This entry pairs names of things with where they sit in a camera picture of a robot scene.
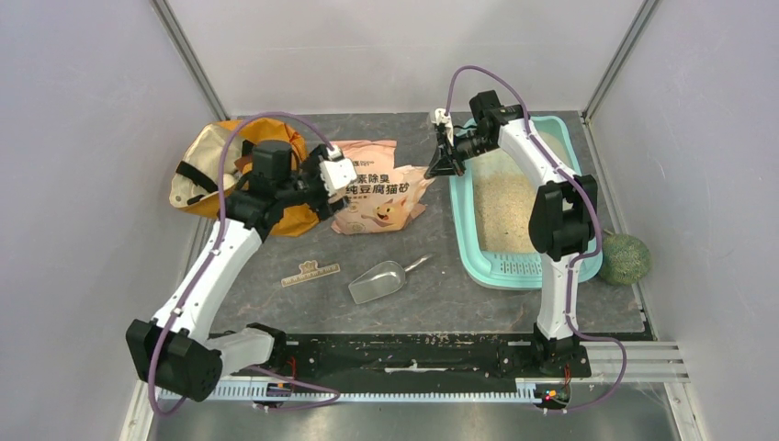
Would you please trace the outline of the teal litter box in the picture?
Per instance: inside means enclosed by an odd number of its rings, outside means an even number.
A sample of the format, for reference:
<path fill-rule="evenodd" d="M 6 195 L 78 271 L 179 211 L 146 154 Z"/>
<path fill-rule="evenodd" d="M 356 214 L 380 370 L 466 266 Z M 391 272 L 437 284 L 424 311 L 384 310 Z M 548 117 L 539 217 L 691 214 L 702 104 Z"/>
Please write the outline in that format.
<path fill-rule="evenodd" d="M 533 133 L 569 175 L 583 175 L 562 119 L 531 117 Z M 541 255 L 528 225 L 538 186 L 503 149 L 465 162 L 463 176 L 448 184 L 460 259 L 467 274 L 485 288 L 540 289 Z"/>

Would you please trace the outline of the pink cat litter bag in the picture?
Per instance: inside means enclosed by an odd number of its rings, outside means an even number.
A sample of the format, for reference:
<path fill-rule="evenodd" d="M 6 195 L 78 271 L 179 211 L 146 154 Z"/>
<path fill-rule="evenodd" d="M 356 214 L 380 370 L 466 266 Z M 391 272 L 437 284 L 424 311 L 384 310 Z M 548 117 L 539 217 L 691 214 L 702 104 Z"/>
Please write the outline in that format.
<path fill-rule="evenodd" d="M 357 179 L 345 189 L 348 205 L 333 217 L 331 228 L 344 235 L 396 232 L 426 209 L 421 202 L 433 179 L 426 168 L 396 165 L 397 142 L 338 141 L 356 169 Z"/>

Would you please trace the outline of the wooden bag clip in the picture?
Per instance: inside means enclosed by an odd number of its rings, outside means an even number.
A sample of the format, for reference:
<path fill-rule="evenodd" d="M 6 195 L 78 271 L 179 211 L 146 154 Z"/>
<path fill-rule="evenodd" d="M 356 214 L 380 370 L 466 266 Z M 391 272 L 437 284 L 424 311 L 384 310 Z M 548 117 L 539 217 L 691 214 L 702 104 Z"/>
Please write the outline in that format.
<path fill-rule="evenodd" d="M 337 263 L 319 267 L 316 260 L 305 261 L 299 264 L 298 274 L 282 278 L 280 284 L 282 288 L 288 288 L 313 279 L 337 274 L 340 271 L 341 267 Z"/>

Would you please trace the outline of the metal litter scoop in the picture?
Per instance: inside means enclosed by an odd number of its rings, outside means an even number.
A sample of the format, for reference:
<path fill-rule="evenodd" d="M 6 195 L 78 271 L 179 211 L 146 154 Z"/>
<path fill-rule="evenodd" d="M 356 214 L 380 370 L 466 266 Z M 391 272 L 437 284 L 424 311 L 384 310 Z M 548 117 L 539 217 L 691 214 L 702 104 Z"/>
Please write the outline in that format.
<path fill-rule="evenodd" d="M 349 293 L 355 304 L 387 297 L 404 287 L 409 272 L 432 257 L 425 254 L 405 266 L 391 260 L 378 263 L 348 284 Z"/>

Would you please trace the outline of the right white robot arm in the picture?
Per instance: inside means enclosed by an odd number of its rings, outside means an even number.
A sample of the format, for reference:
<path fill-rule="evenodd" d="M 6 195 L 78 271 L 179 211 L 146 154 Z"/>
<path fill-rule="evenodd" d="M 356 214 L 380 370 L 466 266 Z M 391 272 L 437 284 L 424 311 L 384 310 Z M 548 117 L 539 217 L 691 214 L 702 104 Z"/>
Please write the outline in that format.
<path fill-rule="evenodd" d="M 552 376 L 586 356 L 576 325 L 576 296 L 581 262 L 600 239 L 596 214 L 598 185 L 592 175 L 577 175 L 542 140 L 525 106 L 503 105 L 494 91 L 469 101 L 475 128 L 457 135 L 448 111 L 430 114 L 436 151 L 426 177 L 466 172 L 466 161 L 501 150 L 536 188 L 528 222 L 532 245 L 541 255 L 540 313 L 530 345 L 532 368 Z"/>

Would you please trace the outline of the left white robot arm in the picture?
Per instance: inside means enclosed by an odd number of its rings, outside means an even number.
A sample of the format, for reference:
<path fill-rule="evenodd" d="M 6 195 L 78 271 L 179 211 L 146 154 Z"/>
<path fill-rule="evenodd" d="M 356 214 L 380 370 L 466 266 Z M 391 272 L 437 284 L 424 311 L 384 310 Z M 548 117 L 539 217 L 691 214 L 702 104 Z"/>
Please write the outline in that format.
<path fill-rule="evenodd" d="M 337 145 L 317 146 L 296 169 L 292 154 L 284 141 L 253 147 L 248 187 L 227 197 L 226 218 L 214 224 L 194 267 L 149 321 L 128 327 L 134 367 L 148 385 L 204 401 L 221 378 L 244 368 L 257 366 L 271 376 L 286 368 L 287 336 L 278 329 L 251 323 L 217 337 L 209 331 L 233 282 L 285 209 L 307 205 L 323 221 L 348 203 L 343 192 L 356 181 L 356 170 Z"/>

